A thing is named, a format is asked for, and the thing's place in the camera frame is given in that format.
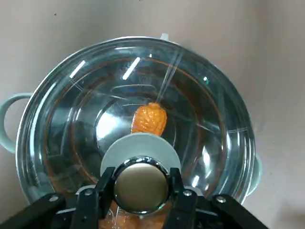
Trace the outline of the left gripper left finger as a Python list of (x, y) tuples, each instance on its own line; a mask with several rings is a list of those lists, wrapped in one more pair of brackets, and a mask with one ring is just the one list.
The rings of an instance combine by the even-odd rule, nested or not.
[(83, 188), (74, 207), (64, 195), (47, 194), (5, 222), (2, 229), (97, 229), (113, 200), (114, 167), (108, 167), (95, 187)]

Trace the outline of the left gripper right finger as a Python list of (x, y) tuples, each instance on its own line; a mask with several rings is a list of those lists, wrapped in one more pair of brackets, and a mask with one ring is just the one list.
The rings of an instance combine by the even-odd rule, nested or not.
[(183, 186), (178, 168), (169, 174), (173, 206), (165, 229), (265, 229), (267, 226), (230, 195), (220, 194), (207, 200)]

